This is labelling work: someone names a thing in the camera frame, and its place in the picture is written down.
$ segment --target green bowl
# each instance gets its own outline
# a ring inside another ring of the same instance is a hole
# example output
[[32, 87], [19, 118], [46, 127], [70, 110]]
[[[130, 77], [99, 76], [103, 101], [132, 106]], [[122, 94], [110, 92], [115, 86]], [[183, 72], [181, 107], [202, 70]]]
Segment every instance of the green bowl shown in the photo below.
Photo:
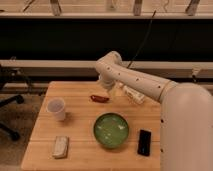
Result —
[[129, 126], [126, 120], [116, 113], [101, 115], [95, 122], [96, 140], [106, 148], [117, 148], [127, 139]]

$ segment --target paper cup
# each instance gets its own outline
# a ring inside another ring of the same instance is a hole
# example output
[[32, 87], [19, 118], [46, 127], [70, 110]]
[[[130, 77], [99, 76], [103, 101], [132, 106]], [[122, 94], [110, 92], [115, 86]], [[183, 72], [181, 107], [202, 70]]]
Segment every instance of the paper cup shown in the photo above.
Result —
[[65, 102], [62, 98], [51, 99], [47, 104], [47, 111], [52, 113], [57, 121], [63, 121], [66, 118]]

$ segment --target sausage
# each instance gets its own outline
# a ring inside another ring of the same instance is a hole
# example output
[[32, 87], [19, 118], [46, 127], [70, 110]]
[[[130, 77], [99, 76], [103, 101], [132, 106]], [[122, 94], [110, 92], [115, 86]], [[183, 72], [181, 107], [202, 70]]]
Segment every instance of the sausage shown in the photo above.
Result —
[[90, 98], [94, 102], [99, 102], [99, 103], [106, 103], [109, 101], [108, 97], [103, 97], [103, 96], [97, 96], [97, 95], [91, 95]]

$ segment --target table top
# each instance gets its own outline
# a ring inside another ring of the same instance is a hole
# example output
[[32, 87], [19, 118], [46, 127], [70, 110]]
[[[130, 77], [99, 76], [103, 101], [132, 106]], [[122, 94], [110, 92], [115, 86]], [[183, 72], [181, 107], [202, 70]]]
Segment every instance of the table top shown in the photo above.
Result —
[[[36, 120], [22, 171], [160, 171], [160, 105], [145, 97], [136, 104], [118, 88], [115, 98], [108, 103], [97, 103], [91, 95], [106, 96], [97, 82], [51, 82]], [[56, 121], [47, 113], [46, 105], [53, 97], [62, 97], [66, 103], [66, 119]], [[96, 119], [108, 112], [118, 113], [129, 124], [129, 136], [121, 147], [103, 148], [93, 135]], [[149, 157], [138, 155], [140, 129], [152, 132]], [[70, 139], [65, 159], [52, 157], [56, 136]]]

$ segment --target black phone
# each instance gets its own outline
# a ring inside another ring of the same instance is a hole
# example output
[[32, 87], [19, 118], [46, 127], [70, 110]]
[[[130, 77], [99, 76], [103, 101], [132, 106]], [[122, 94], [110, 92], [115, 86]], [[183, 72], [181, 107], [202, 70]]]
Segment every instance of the black phone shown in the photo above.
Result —
[[149, 156], [151, 144], [151, 132], [147, 130], [140, 130], [138, 142], [138, 154]]

